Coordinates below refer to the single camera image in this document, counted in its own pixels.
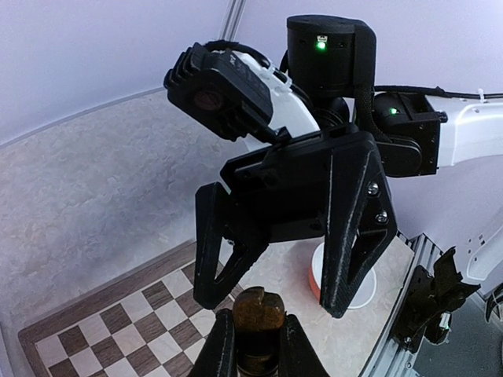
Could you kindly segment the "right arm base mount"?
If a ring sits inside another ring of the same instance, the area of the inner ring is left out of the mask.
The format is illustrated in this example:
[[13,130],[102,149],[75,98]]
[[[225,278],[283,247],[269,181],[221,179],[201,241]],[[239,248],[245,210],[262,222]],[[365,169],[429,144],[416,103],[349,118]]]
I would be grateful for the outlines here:
[[450,328],[452,312],[480,289],[478,284],[463,281],[455,265],[455,253],[455,247],[445,252],[434,263],[433,274],[421,265],[415,267],[404,304],[391,329],[392,337],[404,350],[416,353],[422,339],[441,343]]

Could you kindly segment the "wooden chess board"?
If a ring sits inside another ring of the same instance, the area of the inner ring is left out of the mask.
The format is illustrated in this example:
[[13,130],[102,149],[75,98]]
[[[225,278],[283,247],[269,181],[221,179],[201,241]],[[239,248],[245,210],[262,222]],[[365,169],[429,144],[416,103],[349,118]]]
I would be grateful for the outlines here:
[[189,241],[21,330],[36,376],[187,376],[215,322]]

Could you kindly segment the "dark chess knight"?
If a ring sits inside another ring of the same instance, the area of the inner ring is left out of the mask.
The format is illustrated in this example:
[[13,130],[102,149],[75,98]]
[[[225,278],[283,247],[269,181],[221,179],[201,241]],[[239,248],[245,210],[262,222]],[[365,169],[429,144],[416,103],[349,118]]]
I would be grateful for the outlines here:
[[285,322],[281,296],[263,287],[250,287],[236,297],[232,316],[239,374],[274,376]]

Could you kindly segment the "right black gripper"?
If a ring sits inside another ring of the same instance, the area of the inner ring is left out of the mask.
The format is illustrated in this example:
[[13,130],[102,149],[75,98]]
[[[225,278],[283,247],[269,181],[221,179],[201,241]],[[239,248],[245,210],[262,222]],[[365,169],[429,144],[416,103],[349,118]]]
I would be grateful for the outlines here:
[[314,132],[230,159],[220,174],[232,196],[218,182],[196,192],[195,300],[216,308],[270,240],[324,236],[320,304],[341,318],[398,230],[373,135]]

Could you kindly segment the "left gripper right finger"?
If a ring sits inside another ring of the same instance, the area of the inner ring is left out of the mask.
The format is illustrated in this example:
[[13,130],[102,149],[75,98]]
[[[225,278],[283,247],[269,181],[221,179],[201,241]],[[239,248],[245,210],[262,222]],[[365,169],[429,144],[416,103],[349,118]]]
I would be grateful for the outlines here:
[[288,314],[281,327],[278,375],[286,377],[329,377],[294,314]]

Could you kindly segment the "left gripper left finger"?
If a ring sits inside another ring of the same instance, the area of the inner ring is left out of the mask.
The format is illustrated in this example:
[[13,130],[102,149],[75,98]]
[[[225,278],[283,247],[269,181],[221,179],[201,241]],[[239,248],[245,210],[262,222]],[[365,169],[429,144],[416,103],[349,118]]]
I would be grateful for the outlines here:
[[232,311],[221,309],[201,349],[190,377],[236,377],[235,329]]

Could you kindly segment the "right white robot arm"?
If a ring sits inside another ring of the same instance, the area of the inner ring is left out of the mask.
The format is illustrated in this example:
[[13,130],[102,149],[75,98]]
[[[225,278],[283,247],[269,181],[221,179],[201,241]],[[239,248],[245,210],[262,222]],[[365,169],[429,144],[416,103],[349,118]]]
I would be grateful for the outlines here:
[[387,179],[433,174],[444,111],[428,89],[376,88],[360,20],[291,16],[279,67],[229,41],[179,61],[194,117],[264,147],[196,193],[194,297],[215,308],[272,243],[322,237],[321,306],[341,317],[397,231]]

